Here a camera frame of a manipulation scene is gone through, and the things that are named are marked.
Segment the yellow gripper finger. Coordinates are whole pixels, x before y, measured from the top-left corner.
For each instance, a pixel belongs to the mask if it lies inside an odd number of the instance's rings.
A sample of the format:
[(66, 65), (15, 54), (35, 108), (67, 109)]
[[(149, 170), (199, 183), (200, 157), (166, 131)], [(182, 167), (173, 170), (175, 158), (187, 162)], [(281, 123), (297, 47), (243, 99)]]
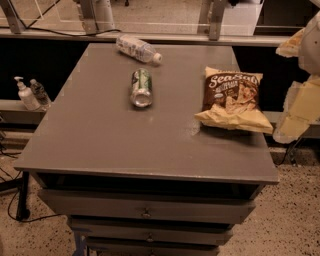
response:
[(311, 75), (307, 81), (293, 81), (288, 89), (283, 112), (276, 123), (273, 139), (282, 144), (297, 140), (320, 118), (320, 77)]
[(288, 40), (281, 43), (276, 49), (276, 53), (286, 58), (297, 57), (304, 31), (304, 28), (300, 29)]

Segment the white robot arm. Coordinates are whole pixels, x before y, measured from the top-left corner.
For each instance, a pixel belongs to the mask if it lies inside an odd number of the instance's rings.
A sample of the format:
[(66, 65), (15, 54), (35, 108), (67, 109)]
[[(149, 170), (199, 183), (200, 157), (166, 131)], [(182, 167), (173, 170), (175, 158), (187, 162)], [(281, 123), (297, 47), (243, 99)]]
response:
[(320, 118), (320, 12), (305, 28), (281, 43), (276, 53), (286, 58), (297, 57), (299, 68), (309, 74), (303, 83), (292, 82), (276, 123), (273, 139), (288, 144)]

